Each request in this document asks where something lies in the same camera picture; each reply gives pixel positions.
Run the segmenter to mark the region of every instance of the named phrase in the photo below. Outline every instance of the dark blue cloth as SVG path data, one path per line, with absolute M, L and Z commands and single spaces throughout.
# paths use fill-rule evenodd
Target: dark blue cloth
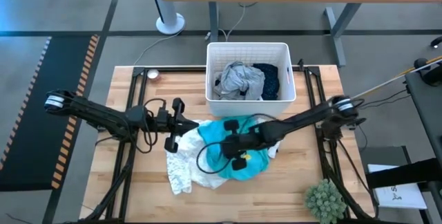
M 277 100 L 279 91 L 278 67 L 271 64 L 254 64 L 253 67 L 261 70 L 265 76 L 262 99 Z

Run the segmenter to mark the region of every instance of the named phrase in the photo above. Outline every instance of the white laundry basket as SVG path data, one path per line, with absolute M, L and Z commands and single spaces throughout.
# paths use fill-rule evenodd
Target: white laundry basket
M 246 65 L 266 63 L 278 67 L 278 100 L 218 100 L 213 92 L 215 74 L 234 61 Z M 211 43 L 207 46 L 206 100 L 216 117 L 265 113 L 277 117 L 296 99 L 290 52 L 284 43 Z

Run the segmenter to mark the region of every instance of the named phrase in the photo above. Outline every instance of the black floor mat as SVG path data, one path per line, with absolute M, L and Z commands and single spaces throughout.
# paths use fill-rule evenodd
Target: black floor mat
M 99 37 L 48 38 L 0 162 L 0 191 L 58 189 L 65 178 L 80 120 L 49 115 L 46 93 L 87 96 Z

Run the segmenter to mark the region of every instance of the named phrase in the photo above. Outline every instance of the desk leg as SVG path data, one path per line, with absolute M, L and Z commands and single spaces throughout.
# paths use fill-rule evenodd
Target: desk leg
M 344 30 L 346 29 L 360 6 L 360 3 L 347 3 L 343 12 L 340 14 L 338 21 L 334 17 L 333 9 L 331 7 L 325 8 L 324 13 L 329 20 L 330 33 L 331 38 L 333 38 L 338 67 L 343 67 L 346 65 L 343 43 L 340 39 L 340 36 L 344 33 Z
M 218 26 L 220 19 L 218 16 L 218 4 L 216 2 L 209 2 L 209 16 L 210 16 L 210 42 L 218 41 Z
M 175 35 L 184 30 L 186 21 L 180 13 L 176 12 L 173 2 L 155 0 L 155 5 L 160 14 L 156 22 L 158 31 L 165 35 Z

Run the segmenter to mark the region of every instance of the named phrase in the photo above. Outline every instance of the gray cloth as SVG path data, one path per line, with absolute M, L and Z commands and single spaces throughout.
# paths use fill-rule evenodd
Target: gray cloth
M 213 91 L 220 96 L 220 100 L 258 100 L 262 95 L 265 76 L 257 68 L 245 66 L 242 62 L 231 62 L 216 79 L 220 83 L 215 85 Z

